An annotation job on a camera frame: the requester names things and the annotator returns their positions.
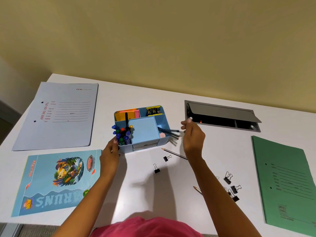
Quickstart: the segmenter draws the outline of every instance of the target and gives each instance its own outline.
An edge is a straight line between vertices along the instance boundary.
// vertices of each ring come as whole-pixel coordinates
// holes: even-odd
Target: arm
[[[182,121],[181,124],[184,125],[181,129],[186,129],[183,137],[184,152],[194,171],[219,237],[260,237],[251,221],[227,194],[202,159],[205,138],[203,131],[191,119]]]
[[[119,164],[118,142],[109,141],[100,156],[100,177],[53,237],[71,233],[71,236],[88,237],[99,215]]]

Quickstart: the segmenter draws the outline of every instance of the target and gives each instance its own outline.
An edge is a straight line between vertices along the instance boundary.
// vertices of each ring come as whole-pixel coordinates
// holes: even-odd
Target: aruns logo
[[[93,166],[94,166],[94,158],[92,155],[90,155],[87,160],[87,170],[90,172]]]

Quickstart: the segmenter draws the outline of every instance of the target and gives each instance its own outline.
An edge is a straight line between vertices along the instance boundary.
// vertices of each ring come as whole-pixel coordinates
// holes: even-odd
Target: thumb
[[[186,120],[184,138],[191,137],[191,135],[192,135],[192,130],[193,130],[193,125],[194,125],[194,123],[192,122],[192,120],[191,120],[190,118],[188,118],[188,119]]]
[[[113,146],[112,146],[112,153],[117,154],[119,152],[119,143],[118,140],[115,138],[113,140]]]

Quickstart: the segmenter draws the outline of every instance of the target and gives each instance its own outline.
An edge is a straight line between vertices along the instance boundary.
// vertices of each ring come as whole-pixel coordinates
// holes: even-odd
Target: forearm
[[[53,237],[63,236],[65,233],[78,237],[89,236],[112,180],[111,176],[100,177]]]
[[[201,156],[190,158],[197,182],[219,237],[260,236],[247,216],[227,194]]]

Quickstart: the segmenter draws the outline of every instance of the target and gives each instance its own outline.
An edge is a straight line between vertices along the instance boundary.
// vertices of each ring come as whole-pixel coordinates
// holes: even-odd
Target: table
[[[191,100],[254,110],[255,115],[262,121],[259,124],[261,133],[200,125],[206,134],[203,158],[213,173],[219,176],[223,186],[228,187],[223,180],[226,171],[233,174],[232,184],[242,186],[237,204],[262,236],[304,236],[264,223],[251,135],[304,149],[312,176],[316,179],[316,114],[58,74],[52,74],[48,81],[99,83],[91,145],[52,150],[11,151],[27,109],[0,146],[0,222],[60,225],[74,209],[10,217],[29,155],[103,149],[113,137],[113,114],[118,110],[162,105],[169,126],[172,129],[180,129],[180,121],[184,120],[184,100]],[[118,97],[118,90],[129,98]],[[164,147],[184,154],[181,140],[172,140]],[[187,223],[201,233],[216,234],[203,197],[192,187],[197,186],[197,182],[189,163],[177,156],[172,156],[165,162],[163,157],[166,155],[168,156],[168,153],[160,147],[121,155],[117,175],[96,226],[123,221],[135,215],[145,218],[163,216]],[[154,173],[153,164],[160,168],[158,174]]]

